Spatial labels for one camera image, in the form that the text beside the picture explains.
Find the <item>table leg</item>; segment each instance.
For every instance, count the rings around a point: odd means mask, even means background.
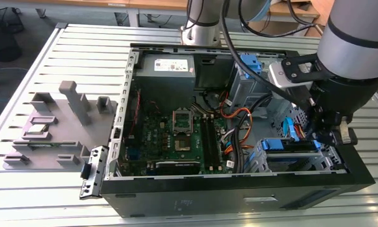
[[[149,22],[149,23],[153,22],[153,19],[151,19],[151,15],[150,15],[150,14],[146,15],[146,22]]]
[[[123,13],[114,13],[114,19],[118,26],[123,26]]]
[[[130,27],[139,27],[139,14],[137,9],[127,8]]]
[[[40,18],[46,17],[46,15],[45,15],[46,10],[45,9],[36,9],[36,12],[37,12],[37,15],[38,15]]]

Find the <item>metal aluminum table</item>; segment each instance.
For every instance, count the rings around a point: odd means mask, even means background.
[[[269,39],[243,33],[231,33],[231,38],[237,47],[289,49],[301,54],[313,53],[319,42],[315,38]],[[10,140],[20,136],[33,109],[29,104],[33,93],[52,92],[54,98],[64,99],[57,88],[66,79],[77,82],[77,92],[85,93],[88,99],[106,95],[114,100],[123,86],[129,44],[133,42],[179,44],[179,32],[89,25],[54,29],[0,116],[0,226],[378,227],[378,95],[355,112],[350,124],[359,137],[355,148],[377,184],[342,194],[307,210],[199,215],[182,219],[122,219],[103,199],[78,200],[80,173],[2,169],[2,155],[10,150]]]

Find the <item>motherboard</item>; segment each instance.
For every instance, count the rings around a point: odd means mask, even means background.
[[[223,174],[219,138],[225,120],[178,108],[143,117],[141,141],[119,153],[122,176]]]

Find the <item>white label sticker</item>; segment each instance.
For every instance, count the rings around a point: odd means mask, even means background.
[[[233,102],[229,101],[227,99],[225,100],[225,103],[227,104],[227,106],[231,106]]]
[[[301,16],[302,16],[302,17],[313,17],[313,18],[317,17],[317,15],[313,15],[313,14],[302,14]]]
[[[186,59],[157,59],[153,64],[154,71],[187,72]]]
[[[226,161],[226,167],[234,168],[234,164],[235,163],[233,161],[230,161],[230,160]]]
[[[266,202],[266,201],[277,201],[274,197],[245,197],[243,202]]]
[[[125,7],[126,5],[125,4],[117,4],[117,3],[107,3],[109,6],[121,6],[121,7]]]

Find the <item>blue plastic tab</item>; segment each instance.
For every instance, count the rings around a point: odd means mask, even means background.
[[[283,119],[283,136],[286,136],[289,129],[290,129],[290,137],[295,140],[295,142],[298,142],[299,138],[298,138],[297,132],[294,130],[293,119],[290,117],[286,117]]]
[[[246,158],[245,164],[243,164],[243,169],[246,169],[247,165],[250,164],[255,154],[254,152],[250,154],[249,158]]]
[[[266,141],[263,141],[263,140],[262,140],[261,144],[262,144],[262,148],[263,148],[263,150],[267,150],[267,149],[269,149],[269,146],[267,146]]]
[[[321,144],[314,140],[317,150],[321,150]]]
[[[255,55],[242,54],[241,55],[241,60],[257,74],[261,74],[261,72],[262,72],[262,63],[259,63]],[[245,78],[246,79],[253,79],[253,77],[247,73],[245,73]]]
[[[267,149],[263,148],[265,150],[282,150],[283,149],[283,143],[281,139],[265,139],[263,142],[267,144]]]

